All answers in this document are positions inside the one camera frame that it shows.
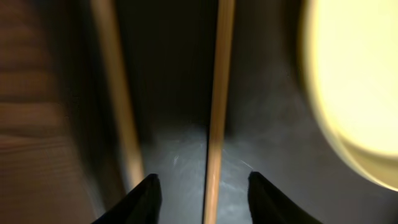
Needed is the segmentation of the wooden chopstick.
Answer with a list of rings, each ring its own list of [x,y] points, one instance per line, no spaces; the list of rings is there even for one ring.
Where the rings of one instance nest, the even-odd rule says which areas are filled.
[[[204,224],[216,224],[217,218],[235,2],[235,0],[218,1],[211,118],[206,160]]]
[[[112,0],[91,0],[90,5],[121,143],[123,174],[127,190],[130,191],[144,179],[144,165],[134,120],[118,18]]]

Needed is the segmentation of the yellow plate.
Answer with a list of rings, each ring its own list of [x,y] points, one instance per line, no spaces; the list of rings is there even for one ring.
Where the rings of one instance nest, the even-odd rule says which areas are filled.
[[[359,175],[397,190],[397,1],[305,1],[300,56],[323,135]]]

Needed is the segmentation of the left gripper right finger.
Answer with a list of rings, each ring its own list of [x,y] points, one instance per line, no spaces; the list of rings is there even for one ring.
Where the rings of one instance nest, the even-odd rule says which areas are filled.
[[[248,204],[253,224],[322,224],[261,173],[251,172],[248,182]]]

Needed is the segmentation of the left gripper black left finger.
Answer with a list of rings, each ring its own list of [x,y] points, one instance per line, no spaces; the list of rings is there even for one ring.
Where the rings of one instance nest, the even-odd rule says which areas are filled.
[[[93,224],[158,224],[161,205],[159,176],[150,174]]]

